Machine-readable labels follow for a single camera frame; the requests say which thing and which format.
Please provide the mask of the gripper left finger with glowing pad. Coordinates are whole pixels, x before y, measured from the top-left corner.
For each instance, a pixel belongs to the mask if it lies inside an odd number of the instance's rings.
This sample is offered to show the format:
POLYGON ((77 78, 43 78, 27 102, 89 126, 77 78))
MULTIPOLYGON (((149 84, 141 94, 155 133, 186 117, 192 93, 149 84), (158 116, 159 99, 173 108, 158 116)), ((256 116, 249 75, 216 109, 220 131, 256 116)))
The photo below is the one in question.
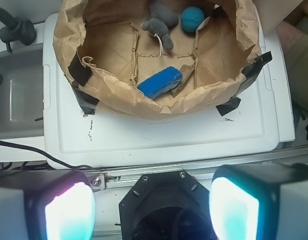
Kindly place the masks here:
POLYGON ((0 240, 89 240, 95 218, 81 171, 0 171, 0 240))

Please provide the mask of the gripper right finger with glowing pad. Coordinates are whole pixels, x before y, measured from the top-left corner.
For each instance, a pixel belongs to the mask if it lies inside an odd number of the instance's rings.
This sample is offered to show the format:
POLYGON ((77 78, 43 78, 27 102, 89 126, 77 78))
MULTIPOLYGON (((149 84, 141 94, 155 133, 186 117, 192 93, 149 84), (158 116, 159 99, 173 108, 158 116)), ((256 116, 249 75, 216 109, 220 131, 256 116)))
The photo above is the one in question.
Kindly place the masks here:
POLYGON ((222 165, 209 209, 220 240, 308 240, 308 164, 222 165))

